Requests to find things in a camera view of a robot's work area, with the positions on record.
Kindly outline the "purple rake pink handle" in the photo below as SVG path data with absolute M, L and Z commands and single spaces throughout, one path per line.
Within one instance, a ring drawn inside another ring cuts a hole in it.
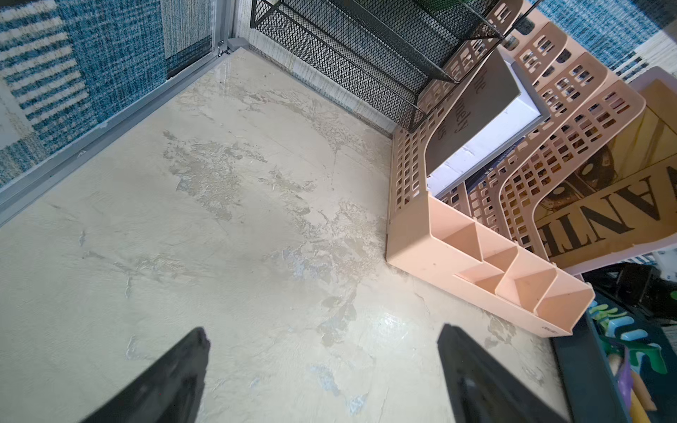
M 611 354 L 609 356 L 609 366 L 612 368 L 618 391 L 622 398 L 624 409 L 629 413 L 631 409 L 631 398 L 633 391 L 633 379 L 631 376 L 631 366 L 629 363 L 629 350 L 623 349 L 623 355 Z

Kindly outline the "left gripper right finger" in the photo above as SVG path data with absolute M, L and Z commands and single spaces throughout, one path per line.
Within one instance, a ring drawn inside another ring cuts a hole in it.
M 444 324 L 437 340 L 456 422 L 563 422 L 462 328 Z

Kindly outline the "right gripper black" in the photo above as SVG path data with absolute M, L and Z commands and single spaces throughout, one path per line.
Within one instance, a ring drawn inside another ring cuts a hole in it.
M 676 283 L 663 280 L 653 266 L 611 264 L 583 273 L 596 292 L 647 320 L 676 321 Z

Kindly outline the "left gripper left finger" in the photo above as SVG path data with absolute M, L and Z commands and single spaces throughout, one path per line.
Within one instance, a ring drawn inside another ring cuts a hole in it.
M 196 327 L 86 422 L 195 422 L 211 343 Z

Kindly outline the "teal plastic storage box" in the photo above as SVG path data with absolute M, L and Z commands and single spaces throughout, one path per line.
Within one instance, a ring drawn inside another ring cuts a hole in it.
M 668 367 L 666 375 L 660 375 L 647 368 L 645 361 L 638 388 L 645 387 L 656 405 L 648 411 L 650 422 L 676 421 L 676 352 L 663 328 L 653 324 L 641 315 L 597 293 L 594 301 L 627 311 L 638 320 L 638 326 L 649 332 L 650 342 L 662 347 Z M 576 324 L 573 334 L 552 341 L 562 383 L 574 422 L 630 422 L 618 391 L 616 379 L 599 334 L 588 313 Z M 623 355 L 620 352 L 611 354 Z

